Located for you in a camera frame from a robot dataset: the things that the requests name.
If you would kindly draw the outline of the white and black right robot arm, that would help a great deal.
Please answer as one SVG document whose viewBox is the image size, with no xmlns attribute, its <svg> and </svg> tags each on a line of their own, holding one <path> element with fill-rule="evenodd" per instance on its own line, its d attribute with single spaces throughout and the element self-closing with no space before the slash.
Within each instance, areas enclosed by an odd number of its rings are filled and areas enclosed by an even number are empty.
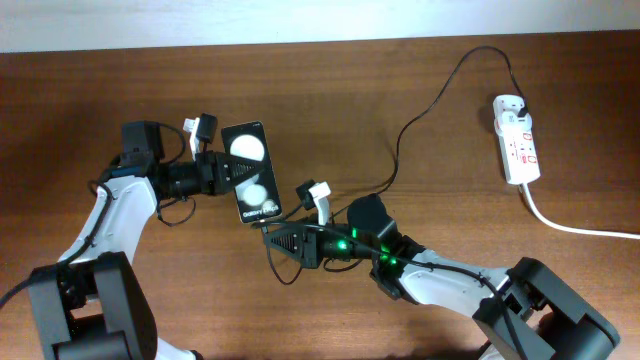
<svg viewBox="0 0 640 360">
<path fill-rule="evenodd" d="M 377 194 L 354 200 L 344 224 L 310 216 L 259 224 L 268 249 L 316 269 L 368 260 L 392 299 L 438 306 L 472 319 L 487 338 L 484 359 L 606 359 L 615 327 L 550 268 L 523 257 L 511 268 L 447 259 L 402 234 Z"/>
</svg>

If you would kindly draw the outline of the black Galaxy smartphone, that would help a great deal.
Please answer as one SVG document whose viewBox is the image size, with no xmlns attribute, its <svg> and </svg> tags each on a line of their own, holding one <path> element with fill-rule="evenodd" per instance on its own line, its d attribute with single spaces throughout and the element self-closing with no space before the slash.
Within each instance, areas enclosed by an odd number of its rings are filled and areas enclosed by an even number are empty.
<svg viewBox="0 0 640 360">
<path fill-rule="evenodd" d="M 221 130 L 225 152 L 232 156 L 231 177 L 242 223 L 282 214 L 282 205 L 263 123 L 254 121 Z"/>
</svg>

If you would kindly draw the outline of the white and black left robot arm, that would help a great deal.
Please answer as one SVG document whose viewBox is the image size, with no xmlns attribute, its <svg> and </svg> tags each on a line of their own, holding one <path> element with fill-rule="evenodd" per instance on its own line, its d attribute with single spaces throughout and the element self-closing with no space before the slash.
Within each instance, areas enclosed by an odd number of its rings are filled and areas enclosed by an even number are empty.
<svg viewBox="0 0 640 360">
<path fill-rule="evenodd" d="M 218 196 L 266 169 L 266 159 L 202 151 L 165 160 L 164 124 L 128 123 L 123 151 L 92 181 L 96 202 L 70 248 L 36 268 L 27 291 L 47 359 L 197 359 L 159 338 L 132 269 L 146 223 L 164 205 Z"/>
</svg>

